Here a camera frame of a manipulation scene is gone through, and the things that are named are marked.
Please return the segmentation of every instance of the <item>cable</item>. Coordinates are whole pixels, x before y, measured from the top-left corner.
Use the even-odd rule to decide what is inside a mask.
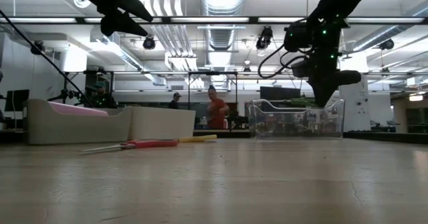
[[[281,47],[279,47],[277,50],[275,50],[273,53],[271,53],[271,54],[269,54],[269,56],[268,57],[266,57],[261,63],[260,63],[260,65],[259,65],[259,69],[257,70],[257,72],[258,72],[258,74],[259,74],[259,76],[262,78],[262,79],[268,79],[268,78],[272,78],[272,77],[274,77],[274,76],[276,76],[276,75],[278,75],[278,74],[280,74],[281,72],[282,72],[282,70],[284,70],[285,69],[285,67],[281,67],[277,72],[275,72],[274,74],[271,74],[271,75],[269,75],[269,76],[263,76],[262,74],[261,74],[261,67],[264,65],[264,63],[268,60],[268,59],[270,59],[273,55],[275,55],[276,53],[278,53],[282,48],[283,48],[283,46],[284,45],[281,45]]]
[[[273,36],[272,36],[272,40],[274,41],[275,47],[278,47],[278,46],[276,45],[276,41],[275,41],[275,39],[274,39],[274,37],[273,37]],[[287,68],[287,66],[286,66],[286,65],[284,65],[284,64],[282,63],[282,58],[283,58],[285,55],[287,55],[287,53],[288,53],[288,51],[287,51],[285,54],[280,55],[280,63],[281,63],[281,65],[282,65],[282,66],[285,66],[285,68]],[[293,87],[294,87],[295,89],[297,89],[297,87],[296,87],[296,85],[294,84],[294,81],[293,81],[293,79],[292,79],[292,75],[291,75],[290,73],[288,73],[288,72],[287,72],[287,74],[288,74],[288,77],[290,77],[290,80],[292,81]]]
[[[91,103],[91,101],[89,101],[88,97],[79,89],[79,87],[77,87],[77,85],[75,85],[75,83],[73,83],[73,81],[71,81],[71,79],[69,79],[67,77],[67,75],[65,75],[38,47],[36,47],[34,45],[33,42],[31,42],[27,36],[25,36],[21,30],[19,30],[15,24],[12,23],[12,21],[8,18],[8,16],[6,16],[6,14],[0,9],[0,15],[3,16],[3,18],[6,20],[6,22],[8,22],[8,24],[10,24],[10,26],[12,26],[12,28],[27,42],[30,44],[30,46],[34,49],[36,49],[40,55],[49,63],[51,64],[56,71],[58,71],[58,73],[60,73],[62,75],[62,77],[64,77],[73,87],[75,87],[75,89],[85,98],[85,101],[88,102],[90,107],[94,107],[94,105]]]

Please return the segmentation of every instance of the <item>transparent container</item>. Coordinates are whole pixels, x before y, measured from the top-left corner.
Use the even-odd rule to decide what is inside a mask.
[[[278,108],[252,100],[248,112],[249,132],[256,139],[343,137],[344,100],[325,108]]]

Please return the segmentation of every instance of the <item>white column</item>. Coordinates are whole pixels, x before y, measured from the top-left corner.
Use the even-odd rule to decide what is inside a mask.
[[[357,84],[339,87],[340,97],[345,100],[344,131],[370,130],[368,86],[366,76]]]
[[[400,125],[395,127],[397,133],[406,134],[407,133],[407,99],[394,100],[394,121]]]

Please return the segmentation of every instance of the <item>black cable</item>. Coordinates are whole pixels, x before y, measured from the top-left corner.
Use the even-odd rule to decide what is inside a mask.
[[[271,54],[269,54],[269,56],[268,57],[266,57],[261,63],[260,63],[260,65],[259,65],[259,69],[257,70],[257,73],[259,74],[259,76],[262,78],[262,79],[268,79],[268,78],[272,78],[272,77],[274,77],[274,76],[276,76],[276,75],[278,75],[278,74],[280,74],[281,72],[282,72],[282,70],[284,70],[284,67],[282,67],[282,68],[280,68],[277,72],[275,72],[274,74],[272,74],[272,75],[269,75],[269,76],[263,76],[262,74],[261,74],[261,67],[264,65],[264,63],[266,63],[266,61],[268,60],[268,59],[270,59],[273,55],[275,55],[276,53],[278,53],[282,48],[283,48],[283,46],[284,45],[281,45],[279,48],[277,48],[277,50],[275,50],[273,53],[271,53]]]
[[[286,64],[284,64],[284,63],[282,63],[281,62],[281,65],[283,65],[283,67],[284,68],[288,68],[289,70],[290,69],[292,69],[291,67],[288,67],[290,64],[292,64],[294,61],[296,61],[296,60],[298,60],[298,59],[305,59],[305,60],[308,60],[308,57],[306,57],[306,56],[304,56],[304,55],[301,55],[301,56],[297,56],[297,57],[294,57],[294,58],[292,58],[292,59],[290,59]]]
[[[29,40],[16,26],[15,24],[12,23],[12,21],[8,18],[8,16],[6,16],[6,14],[0,9],[0,15],[3,16],[3,18],[6,20],[6,22],[8,22],[8,24],[10,24],[10,26],[12,26],[12,28],[27,42],[30,44],[30,46],[34,49],[36,49],[40,55],[49,63],[51,64],[57,71],[58,73],[60,73],[62,75],[62,77],[64,77],[81,95],[83,95],[83,97],[85,97],[85,101],[87,101],[90,105],[90,107],[94,107],[94,105],[91,103],[91,101],[89,101],[88,97],[79,89],[79,87],[77,87],[77,85],[75,85],[75,83],[73,83],[73,81],[71,79],[69,79],[67,77],[67,75],[65,75],[38,47],[36,47],[34,45],[33,42],[31,42],[31,40]]]

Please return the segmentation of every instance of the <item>man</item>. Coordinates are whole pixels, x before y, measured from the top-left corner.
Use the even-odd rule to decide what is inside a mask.
[[[117,108],[113,96],[106,93],[106,82],[99,81],[95,85],[97,95],[92,98],[95,108]]]
[[[178,110],[179,109],[180,97],[181,97],[180,93],[175,92],[175,94],[173,96],[173,100],[171,100],[171,102],[169,102],[168,108]]]

